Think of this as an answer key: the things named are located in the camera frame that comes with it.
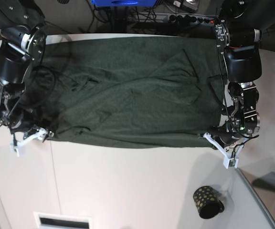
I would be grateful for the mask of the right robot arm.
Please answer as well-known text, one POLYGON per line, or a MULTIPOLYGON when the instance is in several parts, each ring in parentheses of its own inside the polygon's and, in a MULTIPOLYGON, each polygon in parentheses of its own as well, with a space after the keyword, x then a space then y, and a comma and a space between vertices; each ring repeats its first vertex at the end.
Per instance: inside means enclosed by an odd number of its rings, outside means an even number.
POLYGON ((11 149, 53 135, 21 105, 24 78, 40 68, 46 46, 45 15, 33 0, 0 0, 0 124, 9 128, 11 149))

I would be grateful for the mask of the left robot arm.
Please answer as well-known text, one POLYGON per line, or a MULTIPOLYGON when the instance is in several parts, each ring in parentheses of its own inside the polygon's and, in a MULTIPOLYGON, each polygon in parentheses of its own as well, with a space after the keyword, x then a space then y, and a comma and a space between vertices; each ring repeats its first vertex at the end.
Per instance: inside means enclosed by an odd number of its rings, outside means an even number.
POLYGON ((226 168, 237 167, 244 145, 258 137, 259 92, 254 82, 262 75, 259 44, 263 31, 274 23, 275 0, 225 0, 214 19, 218 66, 225 70, 218 76, 233 104, 222 102, 227 120, 202 137, 222 153, 226 168))

